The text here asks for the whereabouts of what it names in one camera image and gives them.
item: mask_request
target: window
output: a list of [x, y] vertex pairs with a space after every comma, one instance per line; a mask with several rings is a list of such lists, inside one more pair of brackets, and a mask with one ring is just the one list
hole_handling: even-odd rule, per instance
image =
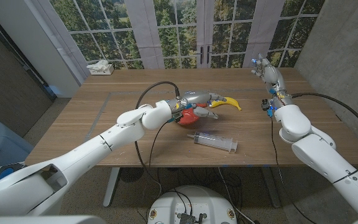
[[124, 0], [50, 0], [88, 63], [144, 68]]
[[214, 3], [211, 68], [241, 68], [247, 49], [256, 0]]
[[286, 0], [267, 58], [276, 67], [294, 67], [324, 0]]
[[196, 0], [154, 0], [165, 68], [196, 68]]

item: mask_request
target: white robotic arm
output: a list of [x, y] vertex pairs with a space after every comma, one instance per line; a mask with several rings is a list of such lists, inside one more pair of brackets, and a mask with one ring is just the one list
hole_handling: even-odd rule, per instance
[[[117, 124], [72, 151], [20, 169], [0, 180], [0, 216], [46, 215], [62, 202], [67, 190], [85, 172], [113, 150], [139, 140], [145, 129], [155, 129], [181, 116], [186, 108], [197, 103], [226, 100], [214, 93], [185, 93], [184, 97], [162, 100], [153, 108], [142, 105], [120, 115]], [[217, 117], [203, 111], [199, 116]]]
[[302, 162], [330, 181], [358, 213], [358, 170], [350, 165], [337, 151], [335, 142], [328, 134], [313, 127], [309, 119], [294, 105], [285, 89], [284, 80], [270, 62], [259, 54], [253, 59], [256, 67], [252, 73], [266, 84], [273, 98], [262, 101], [262, 109], [270, 117], [281, 122], [280, 137], [291, 144], [292, 151]]

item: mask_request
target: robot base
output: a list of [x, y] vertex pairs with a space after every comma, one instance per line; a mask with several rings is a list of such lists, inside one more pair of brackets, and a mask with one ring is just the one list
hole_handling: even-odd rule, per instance
[[163, 223], [202, 223], [202, 224], [235, 224], [236, 214], [230, 202], [217, 192], [197, 185], [184, 185], [176, 188], [183, 193], [180, 197], [176, 192], [167, 192], [158, 198], [152, 205], [148, 224]]

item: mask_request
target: syringe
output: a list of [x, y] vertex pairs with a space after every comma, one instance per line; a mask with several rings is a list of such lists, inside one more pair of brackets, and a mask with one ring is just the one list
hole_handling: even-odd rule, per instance
[[187, 136], [194, 138], [194, 143], [224, 149], [229, 152], [231, 151], [231, 149], [234, 149], [234, 152], [237, 150], [237, 142], [233, 142], [233, 138], [222, 138], [219, 136], [214, 136], [212, 134], [205, 134], [197, 131], [194, 135], [188, 134]]

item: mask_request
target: tissue box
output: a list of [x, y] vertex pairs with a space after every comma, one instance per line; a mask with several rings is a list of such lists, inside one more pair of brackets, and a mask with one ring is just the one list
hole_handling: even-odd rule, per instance
[[96, 71], [92, 68], [90, 68], [89, 70], [91, 72], [91, 75], [111, 75], [112, 71], [114, 71], [114, 67], [112, 66], [112, 64], [109, 64], [108, 68], [105, 70]]

